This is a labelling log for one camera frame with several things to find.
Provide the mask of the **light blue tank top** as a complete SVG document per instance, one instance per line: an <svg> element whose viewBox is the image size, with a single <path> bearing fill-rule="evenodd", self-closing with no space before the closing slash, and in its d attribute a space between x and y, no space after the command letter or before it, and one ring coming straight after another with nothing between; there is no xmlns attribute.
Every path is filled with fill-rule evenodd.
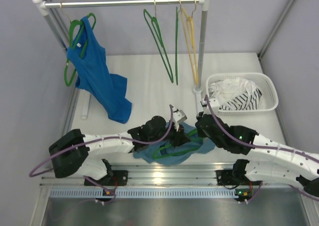
<svg viewBox="0 0 319 226"><path fill-rule="evenodd" d="M193 154L207 154L215 148L210 139L199 137L194 126L182 123L184 131L191 139L179 147L173 147L168 141L149 145L146 149L134 152L135 159L142 159L147 163L158 163L161 165L177 165L186 161Z"/></svg>

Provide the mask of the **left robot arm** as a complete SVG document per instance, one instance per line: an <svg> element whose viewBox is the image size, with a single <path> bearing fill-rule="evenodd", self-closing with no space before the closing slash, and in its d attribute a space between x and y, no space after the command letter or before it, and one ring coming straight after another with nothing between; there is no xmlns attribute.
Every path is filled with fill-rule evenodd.
<svg viewBox="0 0 319 226"><path fill-rule="evenodd" d="M49 147L53 171L56 178L87 176L106 185L111 182L113 172L107 160L110 154L139 153L155 146L171 144L179 147L190 142L182 123L185 115L175 112L172 122L161 116L127 132L113 135L88 135L73 129Z"/></svg>

